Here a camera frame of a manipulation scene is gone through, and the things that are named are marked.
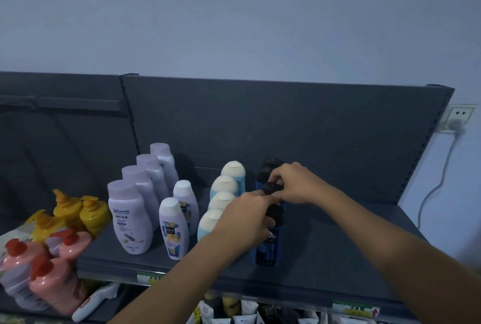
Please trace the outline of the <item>person's left hand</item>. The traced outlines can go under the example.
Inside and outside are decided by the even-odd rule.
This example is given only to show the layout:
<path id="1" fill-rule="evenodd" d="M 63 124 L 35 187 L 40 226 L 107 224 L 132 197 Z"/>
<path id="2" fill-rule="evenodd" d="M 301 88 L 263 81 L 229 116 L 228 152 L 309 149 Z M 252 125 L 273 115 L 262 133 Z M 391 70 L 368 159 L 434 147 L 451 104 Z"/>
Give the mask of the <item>person's left hand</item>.
<path id="1" fill-rule="evenodd" d="M 243 223 L 237 219 L 237 198 L 222 213 L 209 239 L 221 248 L 232 260 L 266 240 L 269 228 L 275 223 Z"/>

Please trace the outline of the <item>person's right hand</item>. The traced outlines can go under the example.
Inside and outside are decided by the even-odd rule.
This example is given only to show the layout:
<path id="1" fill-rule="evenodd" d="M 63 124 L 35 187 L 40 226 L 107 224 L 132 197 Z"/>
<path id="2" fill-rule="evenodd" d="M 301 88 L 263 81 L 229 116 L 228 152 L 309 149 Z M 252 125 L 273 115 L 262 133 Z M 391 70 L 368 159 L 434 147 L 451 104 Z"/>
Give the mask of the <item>person's right hand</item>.
<path id="1" fill-rule="evenodd" d="M 322 203 L 334 196 L 336 192 L 336 188 L 301 165 L 301 204 L 313 203 L 321 206 Z"/>

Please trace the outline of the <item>dark blue black-capped bottle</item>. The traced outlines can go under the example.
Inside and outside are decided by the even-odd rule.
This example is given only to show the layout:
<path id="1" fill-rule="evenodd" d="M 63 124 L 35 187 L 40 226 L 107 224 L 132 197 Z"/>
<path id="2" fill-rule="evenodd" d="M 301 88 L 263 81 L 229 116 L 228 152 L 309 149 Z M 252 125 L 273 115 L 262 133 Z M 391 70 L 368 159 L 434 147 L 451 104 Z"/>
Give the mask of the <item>dark blue black-capped bottle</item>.
<path id="1" fill-rule="evenodd" d="M 262 186 L 269 181 L 272 171 L 284 164 L 284 161 L 275 157 L 264 158 L 261 166 L 256 173 L 255 183 L 256 189 L 261 189 Z"/>
<path id="2" fill-rule="evenodd" d="M 265 194 L 265 196 L 272 195 L 273 193 L 282 191 L 283 189 L 284 185 L 274 182 L 266 182 L 261 186 L 261 191 Z"/>
<path id="3" fill-rule="evenodd" d="M 266 216 L 275 221 L 275 225 L 269 228 L 268 237 L 251 251 L 253 264 L 259 267 L 278 267 L 281 261 L 281 239 L 285 225 L 284 203 L 271 205 Z"/>

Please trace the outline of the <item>person's left forearm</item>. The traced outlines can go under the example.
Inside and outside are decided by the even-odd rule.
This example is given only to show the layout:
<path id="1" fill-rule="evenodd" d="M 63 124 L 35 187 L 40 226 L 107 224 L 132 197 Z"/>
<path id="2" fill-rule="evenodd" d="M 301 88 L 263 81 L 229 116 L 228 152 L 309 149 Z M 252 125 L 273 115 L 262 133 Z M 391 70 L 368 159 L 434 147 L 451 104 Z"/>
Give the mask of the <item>person's left forearm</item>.
<path id="1" fill-rule="evenodd" d="M 107 324 L 187 324 L 204 294 L 234 260 L 232 248 L 226 236 L 207 235 Z"/>

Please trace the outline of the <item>person's right forearm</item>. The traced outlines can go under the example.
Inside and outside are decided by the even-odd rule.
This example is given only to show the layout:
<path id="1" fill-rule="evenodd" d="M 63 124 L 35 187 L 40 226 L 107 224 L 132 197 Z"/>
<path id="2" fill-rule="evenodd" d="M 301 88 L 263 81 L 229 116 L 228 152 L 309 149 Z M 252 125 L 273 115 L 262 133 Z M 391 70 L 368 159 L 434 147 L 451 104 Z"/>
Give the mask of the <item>person's right forearm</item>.
<path id="1" fill-rule="evenodd" d="M 481 324 L 481 277 L 334 187 L 318 205 L 422 324 Z"/>

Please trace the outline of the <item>light blue white-capped bottle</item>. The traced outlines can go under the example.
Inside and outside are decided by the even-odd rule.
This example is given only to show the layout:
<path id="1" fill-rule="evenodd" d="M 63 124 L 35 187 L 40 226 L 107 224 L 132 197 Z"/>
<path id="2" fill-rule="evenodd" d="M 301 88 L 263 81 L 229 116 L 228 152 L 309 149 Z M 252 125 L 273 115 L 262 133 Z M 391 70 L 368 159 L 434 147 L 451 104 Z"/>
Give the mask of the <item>light blue white-capped bottle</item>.
<path id="1" fill-rule="evenodd" d="M 229 192 L 238 197 L 238 184 L 237 181 L 230 175 L 220 175 L 218 176 L 210 189 L 209 200 L 220 192 Z"/>
<path id="2" fill-rule="evenodd" d="M 237 196 L 246 192 L 245 180 L 246 170 L 238 161 L 230 161 L 221 170 L 221 175 L 231 176 L 237 182 Z"/>
<path id="3" fill-rule="evenodd" d="M 210 209 L 202 216 L 197 228 L 198 242 L 212 232 L 223 212 L 222 209 Z"/>
<path id="4" fill-rule="evenodd" d="M 224 210 L 235 198 L 231 192 L 218 192 L 211 198 L 207 210 Z"/>

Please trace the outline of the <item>dark grey shelf unit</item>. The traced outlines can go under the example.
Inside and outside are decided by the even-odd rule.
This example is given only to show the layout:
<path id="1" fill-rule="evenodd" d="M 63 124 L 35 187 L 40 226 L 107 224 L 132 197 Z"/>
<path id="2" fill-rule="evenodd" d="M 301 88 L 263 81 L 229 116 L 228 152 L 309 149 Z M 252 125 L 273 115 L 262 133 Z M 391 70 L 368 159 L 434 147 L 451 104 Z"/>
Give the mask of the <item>dark grey shelf unit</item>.
<path id="1" fill-rule="evenodd" d="M 387 221 L 425 240 L 399 200 L 454 90 L 76 74 L 79 98 L 120 102 L 137 145 L 165 142 L 180 177 L 193 178 L 201 213 L 220 169 L 238 160 L 246 187 L 265 157 L 297 161 Z M 333 301 L 371 304 L 383 316 L 414 319 L 352 241 L 310 205 L 286 207 L 280 263 L 245 254 L 213 291 L 301 308 Z"/>
<path id="2" fill-rule="evenodd" d="M 0 233 L 51 213 L 54 189 L 106 200 L 138 151 L 119 75 L 0 71 Z"/>

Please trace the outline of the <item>white bottle yellow label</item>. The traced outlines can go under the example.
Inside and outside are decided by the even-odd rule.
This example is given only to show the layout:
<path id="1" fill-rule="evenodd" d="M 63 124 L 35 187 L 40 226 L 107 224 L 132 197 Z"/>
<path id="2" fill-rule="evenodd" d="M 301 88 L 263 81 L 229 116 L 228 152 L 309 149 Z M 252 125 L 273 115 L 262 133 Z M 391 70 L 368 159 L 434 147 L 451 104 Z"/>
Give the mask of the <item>white bottle yellow label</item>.
<path id="1" fill-rule="evenodd" d="M 169 258 L 181 260 L 189 250 L 189 229 L 176 198 L 168 197 L 160 203 L 159 221 Z"/>
<path id="2" fill-rule="evenodd" d="M 179 201 L 179 205 L 188 225 L 189 235 L 195 236 L 199 225 L 200 214 L 197 199 L 190 181 L 177 181 L 173 188 L 173 197 Z"/>

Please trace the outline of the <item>purple lotion bottle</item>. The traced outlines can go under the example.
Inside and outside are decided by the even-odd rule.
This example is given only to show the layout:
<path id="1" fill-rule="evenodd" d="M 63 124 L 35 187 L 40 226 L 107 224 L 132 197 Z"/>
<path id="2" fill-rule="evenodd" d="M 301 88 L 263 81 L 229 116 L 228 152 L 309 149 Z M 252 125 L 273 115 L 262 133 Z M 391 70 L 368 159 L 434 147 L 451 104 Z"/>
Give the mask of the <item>purple lotion bottle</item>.
<path id="1" fill-rule="evenodd" d="M 136 184 L 126 180 L 107 185 L 108 206 L 115 235 L 129 254 L 146 253 L 153 240 L 153 227 Z"/>
<path id="2" fill-rule="evenodd" d="M 168 187 L 169 196 L 173 196 L 173 189 L 179 181 L 179 177 L 170 146 L 167 143 L 152 143 L 150 144 L 150 153 L 157 157 L 159 164 L 164 171 L 164 178 Z"/>
<path id="3" fill-rule="evenodd" d="M 160 227 L 160 202 L 155 193 L 153 181 L 147 174 L 146 169 L 138 165 L 129 165 L 123 167 L 121 172 L 124 180 L 135 182 L 136 188 L 143 198 L 144 206 L 151 221 L 153 231 L 157 231 Z"/>
<path id="4" fill-rule="evenodd" d="M 170 197 L 169 189 L 165 181 L 164 170 L 160 166 L 158 158 L 153 154 L 140 154 L 136 157 L 138 166 L 144 168 L 153 182 L 155 194 L 159 203 Z"/>

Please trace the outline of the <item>row of white tubes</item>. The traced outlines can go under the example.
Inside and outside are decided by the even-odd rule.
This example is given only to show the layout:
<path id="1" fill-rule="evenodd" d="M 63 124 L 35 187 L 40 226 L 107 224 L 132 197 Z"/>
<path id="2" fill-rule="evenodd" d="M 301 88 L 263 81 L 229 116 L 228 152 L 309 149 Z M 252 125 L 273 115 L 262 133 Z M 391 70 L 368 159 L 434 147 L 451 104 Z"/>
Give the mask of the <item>row of white tubes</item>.
<path id="1" fill-rule="evenodd" d="M 249 300 L 205 296 L 186 324 L 381 324 L 324 311 L 292 309 Z"/>

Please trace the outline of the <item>green shelf price label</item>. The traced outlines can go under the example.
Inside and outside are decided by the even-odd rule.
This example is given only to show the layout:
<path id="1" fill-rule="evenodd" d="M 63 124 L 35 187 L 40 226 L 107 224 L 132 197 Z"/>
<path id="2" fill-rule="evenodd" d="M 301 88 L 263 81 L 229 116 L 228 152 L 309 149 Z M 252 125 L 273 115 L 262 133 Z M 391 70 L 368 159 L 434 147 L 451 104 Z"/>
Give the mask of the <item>green shelf price label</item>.
<path id="1" fill-rule="evenodd" d="M 380 306 L 333 300 L 332 311 L 342 315 L 376 319 L 381 312 Z"/>
<path id="2" fill-rule="evenodd" d="M 137 283 L 143 286 L 152 286 L 166 275 L 165 272 L 137 271 Z"/>

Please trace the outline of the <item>yellow pump bottle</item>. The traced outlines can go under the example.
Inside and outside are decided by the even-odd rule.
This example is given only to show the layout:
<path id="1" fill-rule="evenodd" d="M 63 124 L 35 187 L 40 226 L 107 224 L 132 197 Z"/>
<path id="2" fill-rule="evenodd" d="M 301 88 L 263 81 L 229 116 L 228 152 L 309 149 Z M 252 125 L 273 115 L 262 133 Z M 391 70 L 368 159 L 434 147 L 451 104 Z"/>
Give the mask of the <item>yellow pump bottle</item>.
<path id="1" fill-rule="evenodd" d="M 67 229 L 67 224 L 62 218 L 51 216 L 45 210 L 32 214 L 25 221 L 25 225 L 32 228 L 32 240 L 38 243 L 45 243 L 51 234 Z"/>
<path id="2" fill-rule="evenodd" d="M 79 217 L 88 232 L 97 238 L 103 230 L 111 223 L 112 215 L 107 202 L 94 196 L 83 196 L 82 209 Z"/>
<path id="3" fill-rule="evenodd" d="M 59 189 L 53 189 L 56 198 L 56 207 L 53 210 L 53 215 L 64 220 L 67 228 L 74 231 L 85 231 L 86 227 L 83 224 L 80 213 L 83 208 L 83 203 L 80 198 L 70 197 Z"/>

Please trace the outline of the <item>white power plug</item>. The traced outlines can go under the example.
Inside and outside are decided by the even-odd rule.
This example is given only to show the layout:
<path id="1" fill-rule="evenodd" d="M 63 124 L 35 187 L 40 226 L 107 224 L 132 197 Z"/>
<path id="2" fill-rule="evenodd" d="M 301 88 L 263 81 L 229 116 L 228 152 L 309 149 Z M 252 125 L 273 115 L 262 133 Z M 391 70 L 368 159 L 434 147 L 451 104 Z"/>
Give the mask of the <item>white power plug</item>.
<path id="1" fill-rule="evenodd" d="M 466 132 L 466 122 L 461 119 L 452 119 L 446 122 L 446 129 L 452 132 L 455 139 L 460 139 Z"/>

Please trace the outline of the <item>pink bottle red pump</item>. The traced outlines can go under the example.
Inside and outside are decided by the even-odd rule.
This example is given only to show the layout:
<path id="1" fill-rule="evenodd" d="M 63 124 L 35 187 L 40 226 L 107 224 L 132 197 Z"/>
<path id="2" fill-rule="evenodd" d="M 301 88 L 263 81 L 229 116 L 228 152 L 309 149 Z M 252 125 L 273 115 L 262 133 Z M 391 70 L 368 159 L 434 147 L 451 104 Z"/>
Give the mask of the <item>pink bottle red pump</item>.
<path id="1" fill-rule="evenodd" d="M 7 255 L 3 260 L 5 269 L 0 284 L 6 290 L 19 291 L 20 287 L 28 287 L 33 263 L 37 257 L 51 258 L 51 254 L 42 243 L 10 239 L 4 246 Z"/>
<path id="2" fill-rule="evenodd" d="M 50 234 L 45 242 L 54 257 L 76 262 L 92 241 L 90 233 L 68 228 Z"/>
<path id="3" fill-rule="evenodd" d="M 33 259 L 29 288 L 61 315 L 72 315 L 88 297 L 69 260 L 46 254 Z"/>

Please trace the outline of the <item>white wall socket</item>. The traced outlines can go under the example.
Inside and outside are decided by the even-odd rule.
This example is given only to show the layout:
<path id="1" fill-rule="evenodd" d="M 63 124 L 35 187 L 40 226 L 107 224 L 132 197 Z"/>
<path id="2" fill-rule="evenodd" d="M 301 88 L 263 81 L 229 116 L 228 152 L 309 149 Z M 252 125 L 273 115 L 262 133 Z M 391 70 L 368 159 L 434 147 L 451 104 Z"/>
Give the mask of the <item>white wall socket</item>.
<path id="1" fill-rule="evenodd" d="M 437 133 L 452 133 L 446 129 L 446 122 L 452 119 L 461 119 L 466 122 L 466 127 L 468 121 L 470 120 L 473 112 L 477 108 L 478 104 L 449 104 L 445 109 L 442 117 L 438 123 L 436 132 Z"/>

